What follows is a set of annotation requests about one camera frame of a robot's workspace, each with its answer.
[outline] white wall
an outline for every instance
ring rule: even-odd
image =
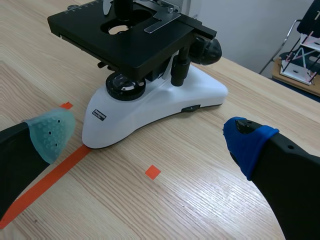
[[[223,56],[259,72],[279,48],[293,21],[313,0],[202,0],[199,20],[218,32]],[[284,50],[298,39],[294,32]],[[272,63],[264,76],[271,76]]]

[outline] orange tape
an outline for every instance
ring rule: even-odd
[[[60,107],[70,109],[72,104],[67,102]],[[4,229],[11,223],[20,213],[29,207],[35,200],[44,194],[53,184],[62,178],[69,170],[71,170],[78,162],[91,152],[91,149],[82,145],[63,162],[56,166],[44,178],[38,181],[33,187],[26,191],[21,197],[16,199],[4,214],[0,221],[0,229]]]
[[[70,102],[66,102],[61,104],[60,108],[68,109],[70,110],[73,107],[73,105]]]
[[[151,178],[152,180],[155,180],[156,177],[161,173],[161,171],[156,168],[154,165],[151,165],[147,171],[145,171],[145,174]]]

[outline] white microscope base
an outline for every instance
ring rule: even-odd
[[[114,99],[104,85],[87,107],[82,141],[92,149],[105,148],[182,109],[221,105],[227,95],[222,83],[192,65],[182,86],[173,86],[170,79],[157,79],[147,83],[143,96],[133,101]]]

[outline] black microscope stage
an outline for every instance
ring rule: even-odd
[[[144,30],[158,22],[157,12],[133,4],[130,21],[121,22],[114,8],[103,13],[103,1],[97,0],[48,17],[51,32],[79,47],[113,69],[134,79],[142,79],[184,46],[190,46],[195,33],[213,39],[214,30],[200,21],[181,14],[179,18],[153,33]],[[111,35],[109,30],[127,25],[129,30]]]

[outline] wood grain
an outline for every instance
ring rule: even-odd
[[[48,16],[85,2],[6,0],[1,12],[0,130],[70,101],[77,126],[58,163],[80,147],[86,106],[110,74],[50,33]],[[231,159],[223,124],[241,116],[277,127],[320,156],[320,104],[226,59],[200,68],[228,87],[224,105],[162,119],[92,151],[0,239],[283,239]],[[161,170],[154,181],[145,175],[152,164]]]

